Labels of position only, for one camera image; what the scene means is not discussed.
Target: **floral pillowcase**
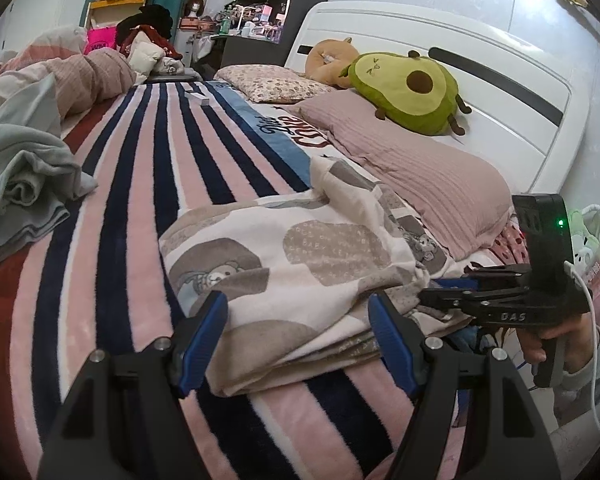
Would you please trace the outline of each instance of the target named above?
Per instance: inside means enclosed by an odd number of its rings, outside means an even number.
[[[292,104],[335,90],[277,65],[227,66],[215,79],[227,81],[254,103]]]

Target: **striped blanket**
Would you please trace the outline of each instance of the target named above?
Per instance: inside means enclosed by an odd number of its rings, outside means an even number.
[[[99,186],[0,264],[0,479],[35,477],[91,350],[137,351],[184,317],[158,252],[179,210],[308,188],[307,154],[255,128],[261,115],[228,91],[140,86],[65,137]],[[182,407],[214,480],[363,479],[397,448],[412,410],[380,360],[250,396],[216,397],[205,383]]]

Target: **white cable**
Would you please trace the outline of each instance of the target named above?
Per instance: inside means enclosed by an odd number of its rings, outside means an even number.
[[[596,313],[593,309],[593,298],[589,293],[587,284],[584,282],[582,277],[576,272],[575,266],[572,263],[565,261],[564,263],[565,272],[571,276],[584,292],[589,304],[589,311],[591,313],[591,331],[592,331],[592,343],[593,343],[593,377],[591,378],[591,412],[593,413],[593,420],[598,427],[600,432],[600,419],[598,418],[598,412],[596,411],[596,374],[598,372],[598,327],[596,326]]]

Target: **sleeve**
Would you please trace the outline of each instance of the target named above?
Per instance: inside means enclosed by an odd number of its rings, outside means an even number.
[[[596,404],[600,402],[600,327],[598,327],[598,369],[596,370]],[[574,374],[564,372],[562,382],[554,388],[555,416],[560,425],[588,412],[590,409],[590,383],[593,375],[593,359]]]

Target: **light blue towel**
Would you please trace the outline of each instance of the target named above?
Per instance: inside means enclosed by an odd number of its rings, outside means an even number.
[[[0,262],[65,220],[66,200],[96,187],[60,131],[52,74],[0,107]]]

